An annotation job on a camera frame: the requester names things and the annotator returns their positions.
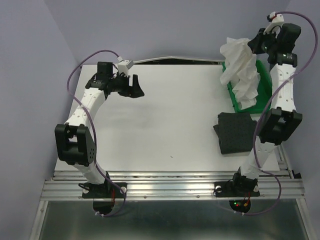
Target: wall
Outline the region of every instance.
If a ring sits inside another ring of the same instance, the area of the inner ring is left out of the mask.
[[[307,15],[320,30],[319,0],[292,0],[288,11],[296,11]],[[298,55],[298,69],[311,55],[315,36],[312,28],[303,18],[284,15],[286,22],[301,26],[301,35],[296,41],[294,53]],[[294,79],[294,102],[298,112],[303,114],[303,121],[285,143],[295,172],[301,172],[306,201],[313,226],[320,238],[320,53],[319,49],[308,68]]]
[[[0,1],[0,239],[29,239],[76,61],[43,0]]]
[[[100,49],[125,58],[222,59],[227,37],[253,38],[290,0],[45,0],[77,61]],[[104,54],[114,61],[114,56]]]

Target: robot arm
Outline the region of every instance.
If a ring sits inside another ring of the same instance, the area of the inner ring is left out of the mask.
[[[298,65],[298,57],[292,53],[295,41],[301,28],[292,23],[284,23],[281,14],[271,13],[267,19],[270,24],[261,28],[257,36],[248,42],[255,54],[268,54],[270,75],[272,79],[272,95],[279,86],[292,76]],[[260,119],[255,141],[256,154],[262,167],[273,150],[286,141],[302,121],[302,114],[296,112],[293,95],[293,79],[284,85],[273,97],[270,109]],[[233,175],[232,182],[217,182],[217,186],[225,186],[215,192],[216,197],[244,197],[250,193],[252,197],[260,195],[258,178],[261,169],[257,165],[254,151]]]
[[[54,130],[59,159],[77,168],[87,179],[87,189],[95,192],[108,192],[110,185],[97,169],[97,149],[90,134],[88,114],[83,107],[93,120],[98,109],[112,92],[130,98],[145,95],[140,88],[137,75],[132,76],[132,86],[129,86],[129,69],[133,62],[122,59],[120,61],[116,74],[113,73],[112,62],[97,63],[97,73],[85,86],[82,106],[78,106],[71,117],[64,124],[58,124]],[[108,172],[101,167],[99,169],[109,178]]]

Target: white cloth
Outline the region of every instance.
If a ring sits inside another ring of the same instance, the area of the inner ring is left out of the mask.
[[[223,85],[231,82],[232,92],[240,109],[256,105],[257,88],[260,75],[257,72],[257,55],[248,46],[248,38],[232,39],[227,37],[226,44],[220,47],[225,57],[226,70],[220,77]]]

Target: white tabletop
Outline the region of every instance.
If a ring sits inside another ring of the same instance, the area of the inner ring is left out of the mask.
[[[81,99],[96,65],[84,65]],[[112,93],[94,119],[97,161],[107,171],[236,171],[249,152],[222,155],[213,125],[234,113],[220,65],[134,65],[144,97]],[[70,114],[77,104],[73,102]],[[278,171],[276,154],[264,170]],[[76,171],[58,160],[56,171]]]

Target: purple cable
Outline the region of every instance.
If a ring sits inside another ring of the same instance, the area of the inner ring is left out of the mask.
[[[96,51],[95,53],[91,54],[90,56],[88,56],[87,58],[85,58],[82,62],[80,62],[74,69],[73,71],[71,72],[71,74],[69,75],[68,77],[68,81],[66,82],[66,90],[67,92],[72,96],[72,98],[82,107],[82,109],[85,111],[88,119],[89,119],[89,122],[90,122],[90,125],[92,127],[92,132],[93,132],[93,140],[94,140],[94,144],[95,146],[97,147],[97,133],[96,133],[96,128],[95,128],[95,125],[94,125],[94,121],[89,113],[89,111],[87,110],[86,107],[84,107],[81,103],[81,101],[70,91],[70,87],[69,87],[69,84],[70,84],[70,80],[73,76],[73,74],[76,72],[76,70],[82,65],[84,64],[88,59],[92,58],[94,55],[97,55],[99,53],[112,53],[114,55],[116,55],[116,57],[118,58],[119,55],[112,51],[112,50],[100,50],[100,51]],[[121,189],[121,187],[119,187],[117,184],[115,184],[113,181],[111,181],[109,178],[107,178],[107,176],[104,175],[104,173],[100,170],[100,168],[98,167],[98,164],[97,164],[97,159],[94,159],[94,164],[95,164],[95,167],[96,169],[98,170],[98,172],[104,177],[105,180],[107,180],[110,184],[112,184],[114,187],[116,187],[117,189],[119,189],[119,191],[123,194],[123,202],[122,202],[122,205],[121,207],[116,211],[116,212],[113,212],[113,213],[109,213],[109,214],[106,214],[106,215],[102,215],[100,213],[98,213],[100,216],[102,217],[111,217],[111,216],[114,216],[116,215],[118,212],[120,212],[125,203],[126,203],[126,194],[125,192]]]
[[[284,87],[284,85],[286,85],[291,79],[293,79],[295,76],[297,76],[298,74],[300,74],[303,70],[306,69],[306,67],[310,64],[310,62],[312,61],[312,59],[314,58],[315,54],[316,54],[316,51],[317,51],[317,48],[318,48],[318,32],[317,32],[317,29],[316,29],[316,26],[314,25],[314,23],[311,21],[310,18],[308,18],[307,16],[301,14],[301,13],[298,13],[298,12],[293,12],[293,11],[279,11],[279,12],[276,12],[275,15],[278,15],[278,14],[292,14],[292,15],[297,15],[297,16],[300,16],[302,18],[304,18],[305,20],[307,20],[312,29],[313,29],[313,32],[314,32],[314,38],[315,38],[315,43],[314,43],[314,49],[313,49],[313,52],[311,54],[311,57],[309,58],[309,60],[305,63],[305,65],[299,70],[297,71],[295,74],[291,75],[285,82],[283,82],[275,91],[274,93],[272,94],[272,96],[270,97],[269,101],[267,102],[267,104],[265,105],[262,113],[261,113],[261,117],[259,118],[259,120],[257,121],[256,123],[256,127],[255,127],[255,130],[254,130],[254,134],[253,134],[253,153],[254,153],[254,158],[255,158],[255,161],[256,161],[256,164],[258,166],[258,168],[261,169],[261,165],[259,163],[259,160],[258,160],[258,156],[257,156],[257,150],[256,150],[256,139],[257,139],[257,136],[258,136],[258,129],[260,128],[262,122],[263,122],[263,118],[265,117],[266,115],[266,112],[268,111],[268,107],[269,105],[271,104],[273,98],[277,95],[277,93],[280,91],[280,89],[282,89]],[[277,183],[279,184],[279,194],[278,194],[278,197],[275,201],[275,203],[269,207],[268,209],[266,210],[263,210],[263,211],[260,211],[260,212],[255,212],[255,213],[245,213],[244,215],[247,215],[247,216],[256,216],[256,215],[260,215],[260,214],[264,214],[264,213],[267,213],[269,212],[270,210],[272,210],[280,201],[280,197],[281,197],[281,193],[282,193],[282,186],[281,186],[281,183],[280,183],[280,180],[279,178],[274,175],[273,173],[269,172],[269,171],[264,171],[264,170],[261,170],[262,173],[265,173],[265,174],[268,174],[272,177],[275,178],[275,180],[277,181]]]

